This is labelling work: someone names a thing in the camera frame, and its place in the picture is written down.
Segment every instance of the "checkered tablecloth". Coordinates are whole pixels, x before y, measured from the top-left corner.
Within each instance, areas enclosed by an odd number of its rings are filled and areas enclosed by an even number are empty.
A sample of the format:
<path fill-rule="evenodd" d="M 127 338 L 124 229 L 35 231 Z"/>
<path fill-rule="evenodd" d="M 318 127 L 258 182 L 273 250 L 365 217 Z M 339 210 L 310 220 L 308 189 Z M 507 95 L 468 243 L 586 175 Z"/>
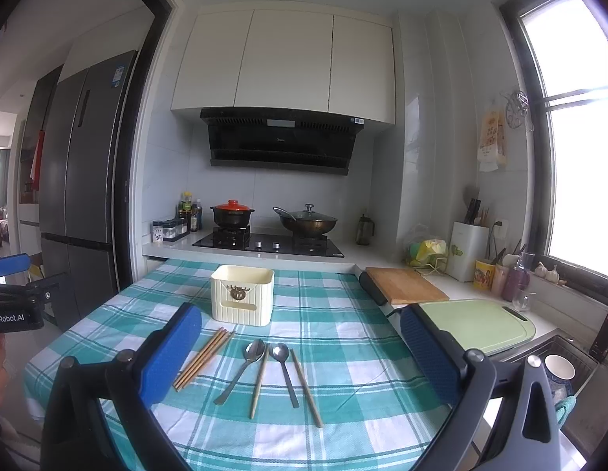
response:
<path fill-rule="evenodd" d="M 94 363 L 110 360 L 122 349 L 136 349 L 182 302 L 190 301 L 204 314 L 195 351 L 219 327 L 236 330 L 192 385 L 181 392 L 171 389 L 152 408 L 192 469 L 408 470 L 449 409 L 440 404 L 407 346 L 357 278 L 277 270 L 271 323 L 235 326 L 211 318 L 210 276 L 217 267 L 171 259 L 41 351 L 25 372 L 32 415 L 44 415 L 63 356 Z M 295 349 L 323 429 L 313 422 L 290 358 L 287 368 L 299 409 L 291 407 L 280 364 L 272 358 L 254 420 L 249 409 L 259 361 L 247 368 L 224 405 L 213 403 L 243 363 L 243 349 L 257 337 Z M 110 401 L 104 401 L 104 411 L 127 467 L 142 469 Z"/>

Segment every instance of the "refrigerator handle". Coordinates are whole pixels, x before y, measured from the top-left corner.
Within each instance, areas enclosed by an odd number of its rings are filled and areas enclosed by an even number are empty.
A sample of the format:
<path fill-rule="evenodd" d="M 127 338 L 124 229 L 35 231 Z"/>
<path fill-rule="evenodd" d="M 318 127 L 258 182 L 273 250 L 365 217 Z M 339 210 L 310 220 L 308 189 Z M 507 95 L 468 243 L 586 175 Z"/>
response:
<path fill-rule="evenodd" d="M 82 112 L 79 114 L 79 124 L 77 124 L 77 127 L 82 127 L 83 117 L 86 114 L 86 106 L 88 105 L 88 97 L 90 97 L 90 90 L 86 90 L 86 94 L 83 96 Z"/>

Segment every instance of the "range hood vent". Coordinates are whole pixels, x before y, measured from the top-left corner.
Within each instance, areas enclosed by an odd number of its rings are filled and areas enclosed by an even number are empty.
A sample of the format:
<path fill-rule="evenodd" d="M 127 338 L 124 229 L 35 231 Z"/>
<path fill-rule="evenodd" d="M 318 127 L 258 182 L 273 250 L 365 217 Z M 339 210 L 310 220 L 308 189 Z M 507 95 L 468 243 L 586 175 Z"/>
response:
<path fill-rule="evenodd" d="M 287 108 L 204 108 L 211 165 L 347 175 L 363 119 Z"/>

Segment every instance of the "pot handle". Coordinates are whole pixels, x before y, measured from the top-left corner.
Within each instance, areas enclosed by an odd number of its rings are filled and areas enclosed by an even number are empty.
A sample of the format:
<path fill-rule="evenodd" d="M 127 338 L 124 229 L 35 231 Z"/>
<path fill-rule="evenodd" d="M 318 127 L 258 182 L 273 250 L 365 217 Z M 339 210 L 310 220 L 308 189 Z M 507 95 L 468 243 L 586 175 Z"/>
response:
<path fill-rule="evenodd" d="M 297 218 L 295 216 L 293 216 L 293 214 L 291 214 L 290 212 L 285 211 L 284 209 L 281 209 L 280 207 L 274 207 L 273 209 L 276 212 L 276 214 L 278 214 L 284 218 L 289 218 L 289 219 L 292 219 L 293 221 L 297 221 Z"/>

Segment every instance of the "glass cup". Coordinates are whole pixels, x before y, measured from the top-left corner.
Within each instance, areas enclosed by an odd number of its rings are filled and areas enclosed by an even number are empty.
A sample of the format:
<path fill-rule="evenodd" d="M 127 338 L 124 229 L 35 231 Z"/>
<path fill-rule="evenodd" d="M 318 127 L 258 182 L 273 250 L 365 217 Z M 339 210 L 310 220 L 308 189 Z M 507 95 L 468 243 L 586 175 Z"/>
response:
<path fill-rule="evenodd" d="M 527 292 L 519 288 L 513 296 L 511 303 L 513 304 L 514 310 L 522 312 L 531 310 L 531 305 L 534 300 L 535 292 Z"/>

